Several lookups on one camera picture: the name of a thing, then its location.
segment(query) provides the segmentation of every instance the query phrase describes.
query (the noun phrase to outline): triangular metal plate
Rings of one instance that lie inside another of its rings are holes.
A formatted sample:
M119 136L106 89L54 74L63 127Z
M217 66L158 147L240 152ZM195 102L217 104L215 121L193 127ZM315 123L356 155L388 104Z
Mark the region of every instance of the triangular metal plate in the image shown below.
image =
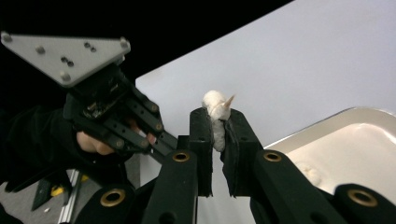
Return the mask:
M124 39L9 35L1 42L61 86L71 88L131 50Z

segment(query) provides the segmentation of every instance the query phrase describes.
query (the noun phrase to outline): white cotton ball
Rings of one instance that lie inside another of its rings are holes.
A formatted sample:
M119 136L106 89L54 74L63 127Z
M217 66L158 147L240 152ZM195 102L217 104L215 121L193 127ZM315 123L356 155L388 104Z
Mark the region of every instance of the white cotton ball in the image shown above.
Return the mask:
M213 148L218 152L222 152L225 148L225 139L224 139L225 130L224 130L223 121L213 120L212 130L213 130L213 138L215 141Z
M228 100L219 91L209 91L205 94L202 100L202 107L205 107L207 114L212 122L212 131L214 137L213 148L216 151L223 151L225 148L224 139L224 124L223 120L227 120L231 116L231 102L233 101L233 96Z
M207 109L207 113L212 119L228 119L231 115L231 102L233 96L227 98L219 91L209 91L205 94L202 106Z
M312 185L317 187L321 182L321 176L318 170L313 168L307 163L296 162L295 165L303 173L303 175L311 182Z

